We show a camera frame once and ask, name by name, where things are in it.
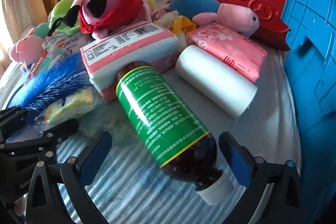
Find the pink pig plush green shirt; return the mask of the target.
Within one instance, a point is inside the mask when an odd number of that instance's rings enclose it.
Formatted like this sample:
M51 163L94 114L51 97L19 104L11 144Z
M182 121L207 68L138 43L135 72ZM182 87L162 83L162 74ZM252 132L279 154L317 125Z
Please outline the pink pig plush green shirt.
M21 71L26 71L38 61L43 52L43 42L49 31L49 23L41 23L30 29L24 38L9 49L10 60L19 63Z

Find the brown bottle green label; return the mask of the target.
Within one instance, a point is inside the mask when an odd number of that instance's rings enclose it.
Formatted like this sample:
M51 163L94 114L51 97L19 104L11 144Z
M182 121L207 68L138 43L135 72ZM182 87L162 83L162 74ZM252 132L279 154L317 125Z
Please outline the brown bottle green label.
M206 126L147 62L122 67L116 97L160 169L174 180L195 184L208 205L228 198L234 187L216 167L217 144Z

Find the blue brush with bristles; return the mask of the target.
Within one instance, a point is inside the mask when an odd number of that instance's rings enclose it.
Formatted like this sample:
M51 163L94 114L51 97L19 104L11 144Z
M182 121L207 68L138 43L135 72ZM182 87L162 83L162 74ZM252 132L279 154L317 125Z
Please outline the blue brush with bristles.
M81 54L76 53L20 86L7 107L45 110L52 103L71 96L90 84Z

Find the yellow sponge pack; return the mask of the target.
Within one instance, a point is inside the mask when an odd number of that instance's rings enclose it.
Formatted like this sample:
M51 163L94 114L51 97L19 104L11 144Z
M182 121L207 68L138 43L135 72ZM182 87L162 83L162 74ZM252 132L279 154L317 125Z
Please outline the yellow sponge pack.
M45 110L43 121L48 125L60 124L69 119L83 116L92 111L95 106L95 93L89 86L50 104Z

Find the red Tylenol box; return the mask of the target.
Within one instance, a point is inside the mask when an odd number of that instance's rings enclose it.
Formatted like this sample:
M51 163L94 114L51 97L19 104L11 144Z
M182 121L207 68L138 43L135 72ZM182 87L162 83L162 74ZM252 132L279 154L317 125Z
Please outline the red Tylenol box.
M24 85L28 84L35 76L50 69L51 59L49 58L48 53L48 50L42 52L39 60L32 66Z

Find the pink white medicine box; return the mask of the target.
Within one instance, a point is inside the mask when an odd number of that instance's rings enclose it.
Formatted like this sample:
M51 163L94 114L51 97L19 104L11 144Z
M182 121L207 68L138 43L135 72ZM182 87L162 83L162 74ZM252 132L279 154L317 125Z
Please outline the pink white medicine box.
M67 50L71 55L80 52L80 49L87 45L90 35L78 32L68 35L65 32L54 32L47 36L43 42L43 49L50 51L52 47L60 47Z

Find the light green frog plush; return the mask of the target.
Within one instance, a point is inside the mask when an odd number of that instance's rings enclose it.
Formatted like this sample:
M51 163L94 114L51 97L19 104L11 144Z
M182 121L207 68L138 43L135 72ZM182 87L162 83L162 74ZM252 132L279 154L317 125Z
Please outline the light green frog plush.
M62 22L66 13L71 8L74 0L61 0L58 2L49 14L49 29L51 34L54 32L64 32L67 35L74 35L80 32L79 18L73 27L67 26Z

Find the white plastic bag roll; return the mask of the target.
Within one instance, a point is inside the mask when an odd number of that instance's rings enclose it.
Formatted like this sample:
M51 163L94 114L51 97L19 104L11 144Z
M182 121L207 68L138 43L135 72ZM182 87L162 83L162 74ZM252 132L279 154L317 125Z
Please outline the white plastic bag roll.
M257 93L253 83L196 46L184 49L175 70L234 119L246 111Z

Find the pink white tissue pack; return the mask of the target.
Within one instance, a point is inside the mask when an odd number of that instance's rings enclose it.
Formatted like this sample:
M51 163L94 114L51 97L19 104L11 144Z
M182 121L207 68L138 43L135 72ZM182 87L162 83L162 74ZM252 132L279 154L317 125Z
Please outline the pink white tissue pack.
M89 80L105 102L116 98L114 78L125 65L145 61L158 72L173 67L179 56L178 37L154 23L139 22L80 49Z

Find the blue plastic storage crate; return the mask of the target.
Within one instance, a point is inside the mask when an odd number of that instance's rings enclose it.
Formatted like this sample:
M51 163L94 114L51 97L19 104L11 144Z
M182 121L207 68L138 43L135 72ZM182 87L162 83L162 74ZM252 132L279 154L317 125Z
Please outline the blue plastic storage crate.
M335 0L286 0L285 71L294 97L302 167L303 223L331 223L335 197Z

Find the red hooded pink plush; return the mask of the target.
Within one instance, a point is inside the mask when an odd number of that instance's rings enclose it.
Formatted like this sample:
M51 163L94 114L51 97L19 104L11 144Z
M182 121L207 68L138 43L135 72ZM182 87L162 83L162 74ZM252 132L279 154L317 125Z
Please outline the red hooded pink plush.
M80 31L96 40L109 32L138 22L151 22L147 0L74 0L62 22L73 27L79 18Z

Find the blue bodied pig plush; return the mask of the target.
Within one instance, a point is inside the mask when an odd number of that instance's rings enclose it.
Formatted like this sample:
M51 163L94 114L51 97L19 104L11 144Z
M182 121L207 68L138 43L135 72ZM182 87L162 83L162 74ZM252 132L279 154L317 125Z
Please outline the blue bodied pig plush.
M167 0L165 9L179 12L197 26L215 22L246 38L260 27L258 16L250 8L217 0Z

